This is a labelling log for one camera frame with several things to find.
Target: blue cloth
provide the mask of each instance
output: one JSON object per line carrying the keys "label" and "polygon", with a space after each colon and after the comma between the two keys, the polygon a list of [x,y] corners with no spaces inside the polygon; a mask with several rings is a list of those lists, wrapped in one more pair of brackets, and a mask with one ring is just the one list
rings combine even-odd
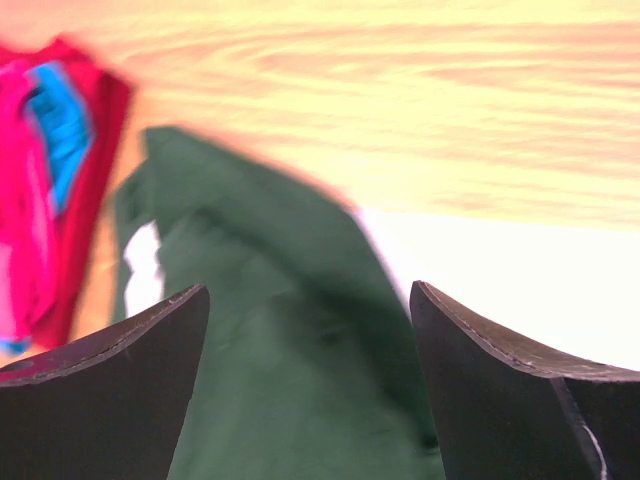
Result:
{"label": "blue cloth", "polygon": [[82,96],[58,62],[31,69],[37,87],[29,106],[47,147],[56,213],[64,210],[69,193],[89,148],[94,131]]}
{"label": "blue cloth", "polygon": [[30,338],[25,338],[24,340],[0,340],[0,348],[9,355],[22,355],[29,350],[30,346]]}

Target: pink cloth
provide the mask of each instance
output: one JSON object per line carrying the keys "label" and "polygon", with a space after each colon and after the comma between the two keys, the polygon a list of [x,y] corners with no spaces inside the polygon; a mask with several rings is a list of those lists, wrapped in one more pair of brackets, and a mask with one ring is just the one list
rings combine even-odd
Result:
{"label": "pink cloth", "polygon": [[0,66],[0,339],[20,340],[51,308],[57,261],[44,142],[27,108],[28,65]]}

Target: wooden surface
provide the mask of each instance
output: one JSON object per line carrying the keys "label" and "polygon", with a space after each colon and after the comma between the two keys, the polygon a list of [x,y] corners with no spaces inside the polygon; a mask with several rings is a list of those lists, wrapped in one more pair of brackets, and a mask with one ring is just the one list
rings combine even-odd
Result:
{"label": "wooden surface", "polygon": [[[179,123],[347,204],[640,230],[637,0],[0,0],[5,42],[63,31],[139,86],[112,189]],[[76,336],[112,233],[106,208]]]}

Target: red fabric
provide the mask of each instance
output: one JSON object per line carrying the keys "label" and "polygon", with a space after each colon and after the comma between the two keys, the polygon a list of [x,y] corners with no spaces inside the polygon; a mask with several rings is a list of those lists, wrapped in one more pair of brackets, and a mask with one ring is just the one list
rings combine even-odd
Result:
{"label": "red fabric", "polygon": [[24,62],[0,68],[0,338],[10,341],[31,335],[58,280],[45,146],[25,108],[34,88]]}
{"label": "red fabric", "polygon": [[24,59],[31,66],[54,60],[61,63],[76,91],[84,97],[95,129],[95,141],[74,181],[67,208],[59,219],[56,302],[34,333],[35,343],[55,348],[65,344],[69,338],[87,270],[93,231],[124,126],[131,89],[61,37],[38,52],[16,53],[0,46],[0,65],[16,58]]}

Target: green cloth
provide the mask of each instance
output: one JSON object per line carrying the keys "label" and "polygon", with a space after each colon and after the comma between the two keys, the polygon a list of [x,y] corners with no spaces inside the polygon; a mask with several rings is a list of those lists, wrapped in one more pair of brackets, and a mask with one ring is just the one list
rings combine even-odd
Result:
{"label": "green cloth", "polygon": [[297,181],[172,127],[116,194],[155,220],[169,296],[211,313],[173,480],[444,479],[412,327],[363,234]]}

